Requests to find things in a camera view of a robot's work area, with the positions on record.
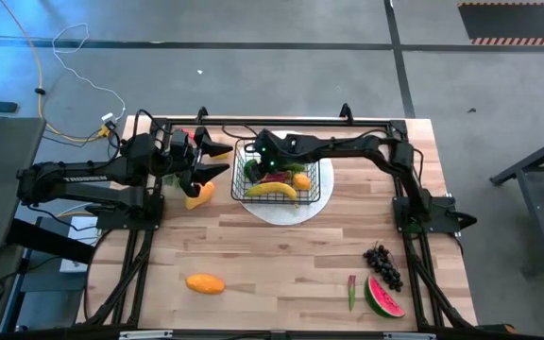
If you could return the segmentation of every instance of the banana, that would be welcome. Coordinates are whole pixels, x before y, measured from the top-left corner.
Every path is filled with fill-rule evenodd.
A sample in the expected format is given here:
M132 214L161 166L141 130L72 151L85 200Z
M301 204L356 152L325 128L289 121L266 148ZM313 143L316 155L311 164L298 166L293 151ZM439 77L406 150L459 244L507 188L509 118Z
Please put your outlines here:
M298 200L298 193L295 191L295 189L291 188L291 186L288 184L278 182L254 185L246 191L245 196L253 197L269 193L283 193L289 196L289 198L291 198L293 201Z

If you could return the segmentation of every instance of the butcher block tabletop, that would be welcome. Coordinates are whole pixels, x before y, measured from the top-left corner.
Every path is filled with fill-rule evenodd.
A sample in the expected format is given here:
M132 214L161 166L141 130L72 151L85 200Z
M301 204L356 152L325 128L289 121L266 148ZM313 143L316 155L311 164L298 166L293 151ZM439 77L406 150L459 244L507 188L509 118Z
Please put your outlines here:
M130 116L123 138L131 136L133 122ZM432 195L443 196L446 185L431 121L407 119L406 125L410 143L425 155L423 186ZM148 132L149 126L150 119L141 116L138 133ZM194 131L196 127L175 128ZM214 141L229 145L236 142L219 126L207 129ZM233 134L250 134L244 127L227 129ZM370 127L269 129L299 131L318 138L346 138L355 137ZM230 165L232 160L233 153L226 160L203 157L203 162ZM366 159L331 161L334 169L331 199L318 215L293 226L269 225L233 200L230 197L231 169L213 180L212 200L192 211L184 208L184 194L180 189L163 187L164 216L154 234L139 327L414 331L417 326L404 246L391 213L391 199L395 195L392 178ZM126 230L111 232L94 256L88 278L90 314L104 302L119 280L127 238ZM464 319L476 324L459 246L444 234L430 234L429 239L438 285ZM403 318L381 317L366 304L364 283L371 270L366 267L362 254L377 242L391 251L402 275L404 287L400 293L386 290L406 312ZM226 290L216 296L191 291L184 280L199 273L221 278L227 285ZM349 275L356 275L356 302L351 312ZM378 280L381 278L379 274L373 275ZM432 322L429 294L421 280L419 284L423 287L425 314ZM133 287L132 283L127 291L124 319L129 314Z

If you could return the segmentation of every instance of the black wire basket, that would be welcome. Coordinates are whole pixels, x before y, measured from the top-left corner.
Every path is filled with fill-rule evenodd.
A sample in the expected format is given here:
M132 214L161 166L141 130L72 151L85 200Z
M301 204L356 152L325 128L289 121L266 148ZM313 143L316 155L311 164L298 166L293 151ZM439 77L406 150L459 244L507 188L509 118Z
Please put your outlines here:
M234 200L241 201L243 203L263 203L263 204L310 204L317 202L320 199L320 162L304 164L306 170L301 174L304 174L310 179L310 190L296 189L293 176L288 178L285 183L296 189L297 200L291 200L287 195L283 193L270 193L266 195L259 195L249 197L245 193L247 190L259 182L251 182L249 178L245 176L243 168L245 164L250 160L260 161L260 154L257 152L245 152L246 145L252 143L250 140L238 140L234 146L234 166L232 169L232 187L230 195Z

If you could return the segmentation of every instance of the floor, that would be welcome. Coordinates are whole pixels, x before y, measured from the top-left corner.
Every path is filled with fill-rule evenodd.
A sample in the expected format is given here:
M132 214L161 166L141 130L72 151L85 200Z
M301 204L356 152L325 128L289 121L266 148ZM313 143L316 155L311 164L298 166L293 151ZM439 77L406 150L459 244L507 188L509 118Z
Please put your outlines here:
M150 42L391 43L383 0L8 0L33 37L53 38L88 23L92 39ZM394 0L402 43L469 44L456 0ZM65 38L81 39L81 28ZM0 5L0 36L20 37ZM121 104L63 70L39 48L44 107L63 131L86 136ZM157 114L335 116L349 102L359 117L404 117L392 51L85 49L62 56L97 85L123 97L127 111ZM519 267L544 255L519 188L487 180L544 144L544 53L404 52L415 116L431 118L444 174L459 210L479 222L464 231L471 294L480 324L510 323L544 335L544 275ZM0 47L0 100L36 116L37 74L30 50ZM76 148L44 140L37 162L103 160L106 141ZM73 202L45 207L61 212ZM32 220L24 210L18 214ZM32 299L31 328L63 326L68 295ZM34 306L52 306L42 317Z

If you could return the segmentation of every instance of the watermelon slice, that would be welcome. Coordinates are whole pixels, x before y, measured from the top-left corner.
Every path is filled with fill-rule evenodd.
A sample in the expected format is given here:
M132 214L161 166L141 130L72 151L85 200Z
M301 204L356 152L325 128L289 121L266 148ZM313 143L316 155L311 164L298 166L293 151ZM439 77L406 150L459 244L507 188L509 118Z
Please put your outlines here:
M383 288L379 285L377 280L372 276L369 276L365 282L365 298L368 305L377 314L384 317L403 317L404 311L401 307L385 293Z

